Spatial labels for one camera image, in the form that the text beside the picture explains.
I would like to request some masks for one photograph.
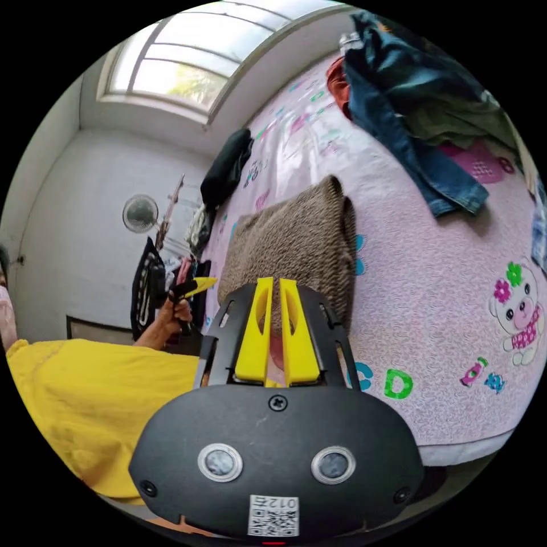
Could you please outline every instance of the yellow plastic part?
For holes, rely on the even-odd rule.
[[[274,382],[270,378],[266,378],[266,383],[264,384],[264,387],[274,387],[275,389],[279,389],[280,387],[283,387],[280,383]]]
[[[319,365],[296,288],[296,281],[280,279],[279,292],[286,385],[291,387],[296,383],[316,382],[319,379]],[[293,333],[291,333],[291,323],[294,327]]]
[[[239,380],[266,384],[273,290],[274,279],[272,277],[261,277],[257,281],[251,312],[235,365],[235,375]],[[264,318],[264,329],[261,332],[259,324],[262,318]]]
[[[190,296],[194,296],[198,292],[206,291],[218,281],[216,277],[195,277],[193,280],[198,284],[198,287],[193,291],[187,292],[184,298],[190,298]]]

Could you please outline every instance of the bear cartoon print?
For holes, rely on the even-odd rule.
[[[503,349],[514,365],[529,365],[545,332],[545,310],[538,302],[537,282],[527,260],[511,262],[490,297],[490,313],[508,336]]]

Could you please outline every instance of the pink bedspread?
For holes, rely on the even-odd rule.
[[[421,447],[458,447],[436,464],[485,455],[518,424],[547,357],[547,281],[527,260],[534,203],[513,158],[490,147],[502,169],[485,168],[480,145],[478,169],[467,156],[460,164],[487,176],[486,208],[435,219],[394,157],[338,109],[325,79],[336,57],[285,86],[250,124],[252,156],[203,258],[220,276],[240,215],[335,174],[357,212],[350,341],[361,389],[392,405]],[[217,310],[213,289],[204,332]],[[283,377],[273,364],[270,376]]]

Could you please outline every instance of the camera lens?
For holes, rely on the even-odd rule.
[[[199,453],[198,468],[208,479],[227,483],[237,479],[241,474],[243,460],[235,448],[227,444],[214,443]]]
[[[234,469],[234,458],[225,450],[213,450],[205,458],[205,467],[219,477],[228,475]]]
[[[340,484],[355,471],[353,454],[341,446],[330,446],[318,452],[312,460],[312,475],[323,484]]]

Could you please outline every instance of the red clothing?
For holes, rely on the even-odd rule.
[[[344,57],[334,61],[326,72],[326,86],[334,97],[336,104],[348,119],[352,119],[349,112],[349,84],[344,72]]]

